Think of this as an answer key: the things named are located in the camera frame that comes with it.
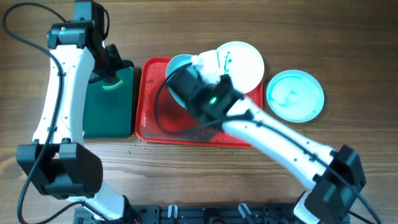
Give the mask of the green yellow sponge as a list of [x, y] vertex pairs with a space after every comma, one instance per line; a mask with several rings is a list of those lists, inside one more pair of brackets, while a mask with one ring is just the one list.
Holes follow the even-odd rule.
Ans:
[[105, 91], [112, 91], [115, 89], [118, 89], [119, 87], [121, 87], [123, 85], [123, 80], [120, 79], [118, 76], [116, 76], [111, 82], [109, 83], [105, 83], [102, 88]]

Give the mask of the light blue plate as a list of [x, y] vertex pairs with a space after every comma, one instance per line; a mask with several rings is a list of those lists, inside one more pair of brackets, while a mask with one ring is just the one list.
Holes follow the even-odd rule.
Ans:
[[[167, 78], [170, 74], [181, 66], [188, 64], [192, 61], [193, 55], [180, 54], [170, 60], [167, 65], [165, 77]], [[186, 109], [185, 99], [193, 91], [194, 87], [199, 84], [198, 72], [191, 65], [187, 67], [183, 73], [178, 77], [176, 83], [172, 83], [169, 87], [166, 84], [168, 91], [173, 96], [174, 100], [184, 109]]]
[[311, 74], [301, 70], [285, 70], [275, 75], [265, 93], [270, 109], [291, 123], [315, 119], [325, 105], [321, 84]]

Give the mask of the white plate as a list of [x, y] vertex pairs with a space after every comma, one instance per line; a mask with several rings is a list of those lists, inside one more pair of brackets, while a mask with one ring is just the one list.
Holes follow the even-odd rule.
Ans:
[[265, 72], [262, 55], [252, 45], [227, 42], [216, 49], [221, 74], [230, 76], [234, 89], [249, 93], [260, 84]]

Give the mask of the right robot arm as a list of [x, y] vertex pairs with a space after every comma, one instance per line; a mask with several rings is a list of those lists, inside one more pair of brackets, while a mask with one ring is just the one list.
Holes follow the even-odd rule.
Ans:
[[235, 90], [229, 75], [205, 83], [184, 68], [166, 85], [198, 120], [249, 143], [294, 175], [307, 189], [293, 214], [304, 223], [342, 223], [359, 199], [366, 179], [359, 154], [312, 141], [265, 113]]

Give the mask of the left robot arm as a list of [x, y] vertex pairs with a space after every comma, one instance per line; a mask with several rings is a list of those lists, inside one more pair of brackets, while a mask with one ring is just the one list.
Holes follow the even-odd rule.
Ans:
[[42, 195], [81, 205], [100, 223], [139, 223], [126, 196], [103, 180], [99, 157], [84, 146], [83, 113], [89, 84], [115, 90], [117, 72], [132, 72], [115, 45], [105, 45], [107, 10], [94, 1], [76, 1], [73, 19], [54, 24], [47, 34], [50, 79], [44, 110], [32, 142], [17, 148], [27, 185]]

